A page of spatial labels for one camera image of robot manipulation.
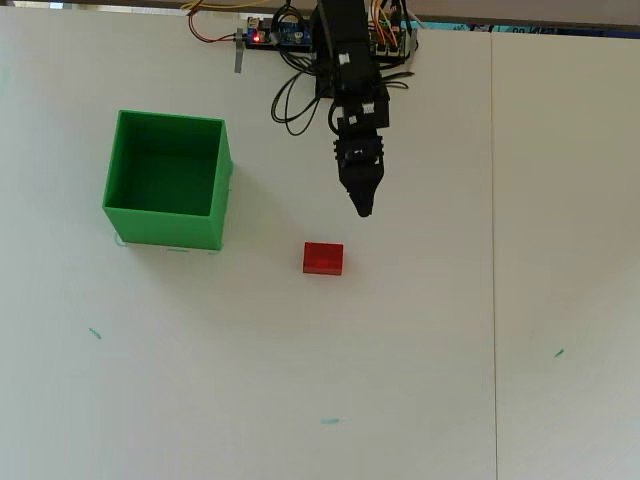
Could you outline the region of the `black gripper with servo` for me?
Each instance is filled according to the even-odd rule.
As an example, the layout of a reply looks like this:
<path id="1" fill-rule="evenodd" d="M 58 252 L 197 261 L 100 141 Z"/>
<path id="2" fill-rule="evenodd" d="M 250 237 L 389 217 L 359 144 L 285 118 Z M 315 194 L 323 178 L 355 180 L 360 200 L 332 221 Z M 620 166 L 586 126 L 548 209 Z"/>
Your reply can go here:
<path id="1" fill-rule="evenodd" d="M 384 177 L 382 136 L 375 126 L 348 126 L 342 119 L 332 121 L 331 130 L 336 135 L 334 153 L 340 183 L 358 215 L 368 217 Z M 366 170 L 363 182 L 360 170 Z"/>

